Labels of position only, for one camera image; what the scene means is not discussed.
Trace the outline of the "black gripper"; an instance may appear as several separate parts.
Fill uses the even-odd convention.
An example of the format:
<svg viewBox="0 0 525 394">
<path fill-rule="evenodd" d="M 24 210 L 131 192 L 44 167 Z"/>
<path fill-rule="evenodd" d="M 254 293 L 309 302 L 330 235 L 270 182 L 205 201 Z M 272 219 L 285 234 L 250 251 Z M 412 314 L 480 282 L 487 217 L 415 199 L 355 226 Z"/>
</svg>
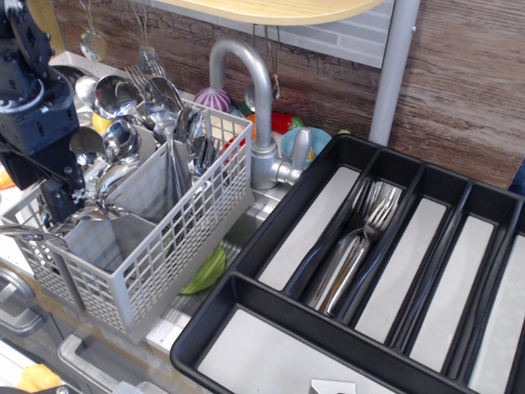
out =
<svg viewBox="0 0 525 394">
<path fill-rule="evenodd" d="M 21 190 L 46 179 L 40 190 L 59 223 L 85 207 L 83 172 L 70 150 L 79 127 L 71 88 L 37 88 L 27 100 L 1 89 L 1 162 Z"/>
</svg>

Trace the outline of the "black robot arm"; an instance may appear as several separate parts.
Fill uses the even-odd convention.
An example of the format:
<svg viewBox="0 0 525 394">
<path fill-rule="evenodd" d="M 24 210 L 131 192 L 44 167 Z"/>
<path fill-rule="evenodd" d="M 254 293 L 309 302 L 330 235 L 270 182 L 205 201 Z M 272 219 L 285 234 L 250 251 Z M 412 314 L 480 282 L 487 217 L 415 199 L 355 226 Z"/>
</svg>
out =
<svg viewBox="0 0 525 394">
<path fill-rule="evenodd" d="M 1 163 L 16 186 L 35 183 L 54 222 L 84 207 L 71 137 L 80 129 L 70 82 L 50 66 L 50 34 L 24 1 L 1 3 Z"/>
</svg>

